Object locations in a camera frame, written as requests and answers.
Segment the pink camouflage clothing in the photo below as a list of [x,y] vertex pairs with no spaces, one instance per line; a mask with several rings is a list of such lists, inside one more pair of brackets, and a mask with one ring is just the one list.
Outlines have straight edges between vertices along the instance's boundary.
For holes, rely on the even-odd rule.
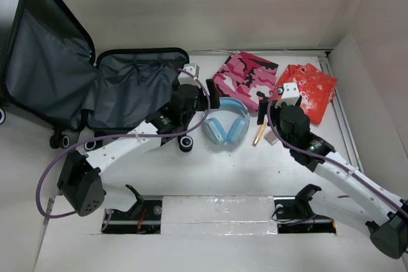
[[212,77],[222,97],[243,102],[251,113],[269,97],[277,83],[279,65],[247,52],[232,53]]

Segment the light blue headphones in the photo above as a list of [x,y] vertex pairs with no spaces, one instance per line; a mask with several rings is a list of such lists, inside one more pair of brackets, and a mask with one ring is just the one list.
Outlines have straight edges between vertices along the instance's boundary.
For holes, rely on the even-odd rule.
[[210,112],[202,128],[216,145],[238,145],[244,139],[250,124],[246,105],[231,97],[220,98],[220,107]]

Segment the gold makeup brush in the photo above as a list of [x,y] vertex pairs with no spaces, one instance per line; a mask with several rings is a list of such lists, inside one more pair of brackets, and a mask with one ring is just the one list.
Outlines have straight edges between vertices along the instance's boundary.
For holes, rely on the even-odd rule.
[[254,139],[254,141],[252,142],[252,145],[253,145],[254,147],[256,147],[256,146],[258,145],[258,143],[259,143],[260,139],[262,138],[262,136],[263,136],[263,134],[264,134],[264,131],[265,131],[265,129],[266,129],[267,126],[268,126],[268,121],[267,121],[267,119],[265,118],[264,121],[263,121],[263,123],[260,125],[259,131],[258,131],[258,133],[257,133],[257,135],[256,135],[256,137],[255,137],[255,139]]

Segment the orange white clothing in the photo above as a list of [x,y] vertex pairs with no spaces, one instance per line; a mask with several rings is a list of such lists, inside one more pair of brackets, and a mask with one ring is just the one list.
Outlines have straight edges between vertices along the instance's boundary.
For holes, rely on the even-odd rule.
[[305,65],[289,64],[277,82],[277,86],[295,82],[302,97],[300,107],[319,125],[324,117],[328,104],[335,97],[337,79],[329,76],[308,63]]

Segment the black kids suitcase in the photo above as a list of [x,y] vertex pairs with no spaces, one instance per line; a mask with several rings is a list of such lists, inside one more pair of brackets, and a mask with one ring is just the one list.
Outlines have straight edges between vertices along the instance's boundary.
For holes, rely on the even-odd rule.
[[50,126],[53,149],[68,131],[128,131],[167,103],[181,48],[96,53],[89,33],[63,0],[1,0],[1,106]]

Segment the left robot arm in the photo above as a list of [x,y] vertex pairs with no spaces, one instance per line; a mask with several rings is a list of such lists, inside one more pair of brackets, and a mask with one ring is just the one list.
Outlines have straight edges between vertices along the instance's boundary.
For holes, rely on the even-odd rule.
[[214,81],[206,84],[180,84],[170,102],[150,114],[126,134],[110,135],[112,142],[81,154],[73,151],[61,171],[57,187],[74,212],[85,217],[98,208],[121,211],[133,219],[143,211],[144,198],[130,184],[111,187],[105,180],[121,157],[139,156],[176,138],[185,152],[191,146],[184,140],[192,128],[189,123],[197,111],[208,113],[220,106]]

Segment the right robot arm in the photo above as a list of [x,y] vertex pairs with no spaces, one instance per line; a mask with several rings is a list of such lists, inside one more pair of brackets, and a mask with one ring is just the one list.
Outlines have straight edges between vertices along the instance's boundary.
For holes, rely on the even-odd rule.
[[322,215],[353,227],[392,259],[407,253],[406,199],[373,182],[311,132],[310,120],[299,101],[288,105],[262,99],[258,123],[264,119],[297,163],[342,191],[342,195],[330,199],[321,187],[308,184],[295,196],[297,214],[309,218]]

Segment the aluminium rail frame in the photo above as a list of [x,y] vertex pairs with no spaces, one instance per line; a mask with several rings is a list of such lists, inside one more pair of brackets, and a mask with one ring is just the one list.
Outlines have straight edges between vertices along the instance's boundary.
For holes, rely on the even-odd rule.
[[[310,63],[323,73],[333,76],[330,67],[328,56],[332,52],[331,49],[310,49],[310,50],[249,50],[250,54],[256,55],[279,65],[277,76],[281,77],[284,70],[289,64],[307,64]],[[233,54],[233,50],[192,50],[189,51],[191,62],[200,65],[203,70],[203,75],[215,71],[216,64],[222,64],[229,55]],[[347,116],[340,99],[339,90],[335,90],[335,97],[332,99],[327,108],[324,119],[325,122],[315,125],[319,135],[323,135],[323,129],[328,127],[331,122],[336,128],[336,135],[342,137],[341,147],[347,153],[347,160],[351,164],[363,171],[363,166],[360,161],[358,149],[356,148],[354,138],[351,132],[350,125],[347,121]]]

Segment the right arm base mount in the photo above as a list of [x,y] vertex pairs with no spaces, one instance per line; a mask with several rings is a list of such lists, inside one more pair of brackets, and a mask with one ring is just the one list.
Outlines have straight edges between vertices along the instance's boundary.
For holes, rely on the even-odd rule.
[[312,196],[321,187],[308,184],[294,196],[275,196],[271,220],[277,223],[279,234],[336,234],[335,223],[323,215],[316,215],[310,207]]

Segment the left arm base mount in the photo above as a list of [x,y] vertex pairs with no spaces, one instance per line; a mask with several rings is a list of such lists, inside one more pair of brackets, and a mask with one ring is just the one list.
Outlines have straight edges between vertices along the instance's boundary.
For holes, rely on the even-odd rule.
[[135,201],[128,211],[105,210],[101,226],[103,234],[161,234],[163,196],[143,197],[133,186],[126,184]]

